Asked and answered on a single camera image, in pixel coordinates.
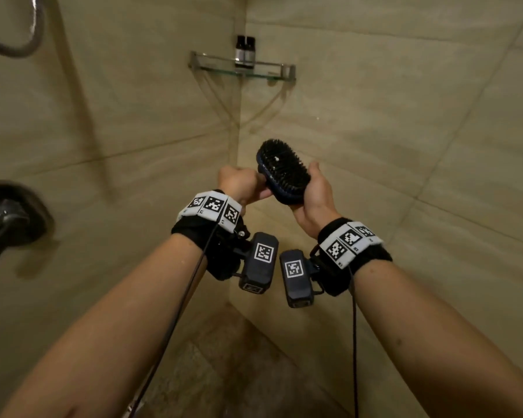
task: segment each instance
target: shower wall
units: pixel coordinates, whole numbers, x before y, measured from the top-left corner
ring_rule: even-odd
[[[263,140],[318,160],[338,210],[523,369],[523,0],[248,0],[260,60],[298,65],[295,86],[244,83],[238,162]],[[280,250],[314,246],[287,207],[248,207]],[[289,309],[277,267],[231,302],[345,408],[352,299]],[[365,416],[425,416],[359,313]]]
[[[0,40],[26,37],[24,1],[0,0]],[[0,179],[34,189],[56,220],[50,240],[0,258],[0,408],[67,326],[169,235],[182,205],[215,187],[237,146],[237,81],[186,65],[193,49],[233,54],[240,0],[45,1],[40,50],[0,57]],[[172,351],[227,299],[228,286],[206,277]]]

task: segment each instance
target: corner shelf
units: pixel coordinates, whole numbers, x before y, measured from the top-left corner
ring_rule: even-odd
[[[235,59],[191,52],[188,67],[193,71],[205,70],[219,75],[257,77],[268,81],[296,82],[296,66],[284,63],[257,61],[253,69],[236,67]]]

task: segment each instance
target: hand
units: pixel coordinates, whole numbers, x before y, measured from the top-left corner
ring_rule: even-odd
[[[319,163],[310,163],[308,173],[311,178],[304,192],[304,205],[293,205],[291,210],[302,230],[317,239],[321,229],[341,218],[341,214],[335,209],[331,185],[322,175]]]
[[[265,186],[265,176],[254,169],[226,165],[219,170],[218,186],[243,207],[272,195]]]

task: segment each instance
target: brush bristle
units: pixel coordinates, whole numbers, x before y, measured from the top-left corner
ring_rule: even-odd
[[[291,195],[304,193],[310,175],[288,144],[278,139],[266,140],[259,153],[265,167],[282,189]]]

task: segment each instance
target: dark bottle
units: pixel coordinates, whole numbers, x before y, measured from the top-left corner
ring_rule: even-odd
[[[234,55],[234,64],[236,67],[244,68],[245,60],[245,49],[246,49],[246,37],[244,35],[237,35],[237,49]]]
[[[246,38],[246,47],[244,48],[244,67],[253,69],[256,64],[256,39],[254,37]]]

